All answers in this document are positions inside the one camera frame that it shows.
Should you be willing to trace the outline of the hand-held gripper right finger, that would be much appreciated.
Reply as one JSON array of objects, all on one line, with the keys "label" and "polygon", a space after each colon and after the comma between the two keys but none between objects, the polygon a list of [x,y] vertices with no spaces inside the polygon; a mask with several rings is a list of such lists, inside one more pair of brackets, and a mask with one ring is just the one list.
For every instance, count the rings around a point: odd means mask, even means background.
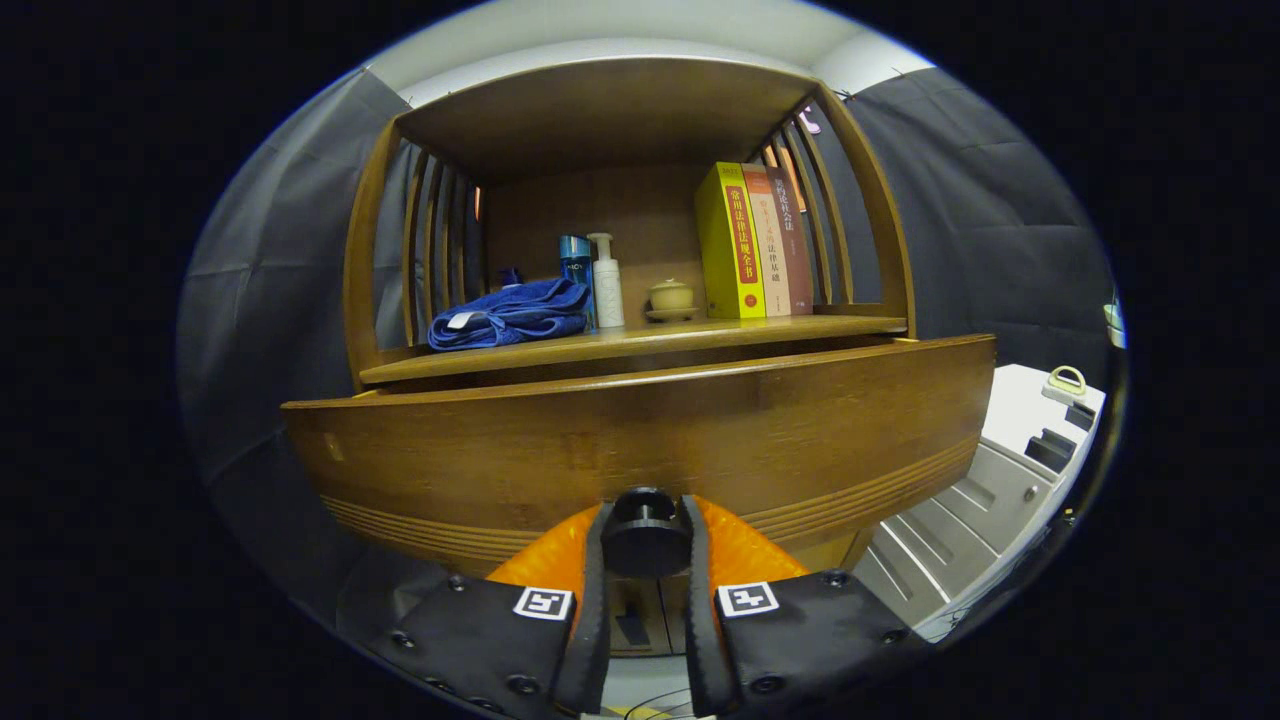
[{"label": "hand-held gripper right finger", "polygon": [[932,644],[850,571],[803,569],[760,532],[685,495],[692,711],[718,719],[850,719],[861,693]]}]

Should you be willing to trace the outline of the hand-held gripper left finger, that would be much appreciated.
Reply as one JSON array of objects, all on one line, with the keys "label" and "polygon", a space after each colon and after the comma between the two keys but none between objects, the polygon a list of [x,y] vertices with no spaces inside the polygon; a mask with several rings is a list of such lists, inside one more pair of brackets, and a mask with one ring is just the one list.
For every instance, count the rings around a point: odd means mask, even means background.
[{"label": "hand-held gripper left finger", "polygon": [[340,638],[481,717],[602,707],[611,656],[602,533],[611,502],[566,518],[489,577],[376,550],[335,601]]}]

